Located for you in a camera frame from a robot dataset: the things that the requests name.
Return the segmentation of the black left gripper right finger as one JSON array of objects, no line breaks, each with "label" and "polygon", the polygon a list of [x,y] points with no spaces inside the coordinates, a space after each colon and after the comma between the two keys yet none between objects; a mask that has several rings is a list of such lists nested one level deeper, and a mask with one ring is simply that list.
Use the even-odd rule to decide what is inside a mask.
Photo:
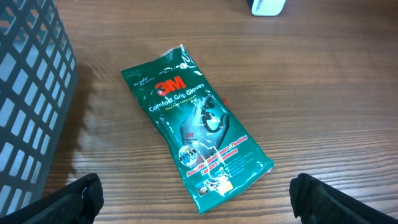
[{"label": "black left gripper right finger", "polygon": [[397,219],[306,173],[290,181],[289,195],[294,217],[302,223],[397,224]]}]

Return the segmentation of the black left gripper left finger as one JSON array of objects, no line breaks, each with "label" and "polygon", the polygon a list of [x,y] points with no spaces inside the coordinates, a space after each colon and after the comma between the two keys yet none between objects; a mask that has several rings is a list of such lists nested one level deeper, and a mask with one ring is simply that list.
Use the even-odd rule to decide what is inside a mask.
[{"label": "black left gripper left finger", "polygon": [[1,223],[87,223],[94,222],[104,205],[98,174],[90,173],[14,213]]}]

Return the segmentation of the green glove package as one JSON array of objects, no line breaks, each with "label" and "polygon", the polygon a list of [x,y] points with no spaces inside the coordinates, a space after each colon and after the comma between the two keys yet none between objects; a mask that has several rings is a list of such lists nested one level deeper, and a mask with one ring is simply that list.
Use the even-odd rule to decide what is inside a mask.
[{"label": "green glove package", "polygon": [[274,168],[184,46],[121,70],[165,139],[199,213],[243,193]]}]

